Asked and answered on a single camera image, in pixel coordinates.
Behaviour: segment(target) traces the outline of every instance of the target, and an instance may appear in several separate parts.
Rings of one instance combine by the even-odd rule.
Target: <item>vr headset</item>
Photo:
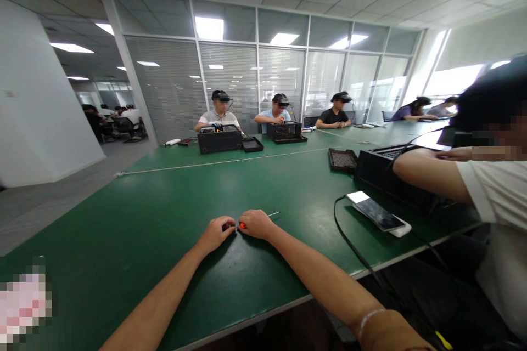
[[[335,93],[333,95],[333,97],[331,98],[331,102],[333,102],[334,100],[341,100],[343,103],[349,103],[350,101],[352,101],[353,99],[351,98],[351,96],[348,95],[348,93],[344,90],[342,92],[339,92],[339,93]]]

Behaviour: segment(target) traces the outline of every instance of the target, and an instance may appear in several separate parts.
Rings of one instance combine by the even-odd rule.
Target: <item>light blue t-shirt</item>
[[[266,111],[262,111],[258,115],[265,116],[267,118],[275,118],[273,116],[273,110],[272,109],[266,110]],[[285,121],[290,121],[291,120],[291,116],[289,115],[287,110],[283,110],[282,113],[280,115],[278,115],[278,116],[283,116]],[[266,123],[262,123],[262,134],[266,134],[266,133],[267,133],[267,124]]]

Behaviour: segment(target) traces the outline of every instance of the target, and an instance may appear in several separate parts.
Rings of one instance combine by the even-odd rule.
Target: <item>black t-shirt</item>
[[[344,111],[341,110],[337,115],[335,115],[333,109],[330,108],[329,110],[321,113],[318,119],[322,120],[322,123],[332,124],[335,122],[347,122],[349,118]]]

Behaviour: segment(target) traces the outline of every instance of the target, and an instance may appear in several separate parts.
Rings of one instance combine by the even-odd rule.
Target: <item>hand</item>
[[[231,217],[213,219],[205,229],[195,248],[205,255],[217,249],[236,230],[236,222]]]
[[[246,225],[245,229],[238,227],[240,232],[247,236],[266,240],[276,226],[273,221],[262,210],[245,211],[238,220]]]

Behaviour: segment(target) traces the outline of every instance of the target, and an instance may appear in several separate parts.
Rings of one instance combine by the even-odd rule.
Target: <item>woman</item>
[[[424,119],[437,119],[435,115],[423,114],[423,107],[432,104],[432,101],[425,96],[418,96],[417,100],[414,100],[410,104],[407,104],[399,108],[393,117],[392,121],[401,120],[420,120]]]

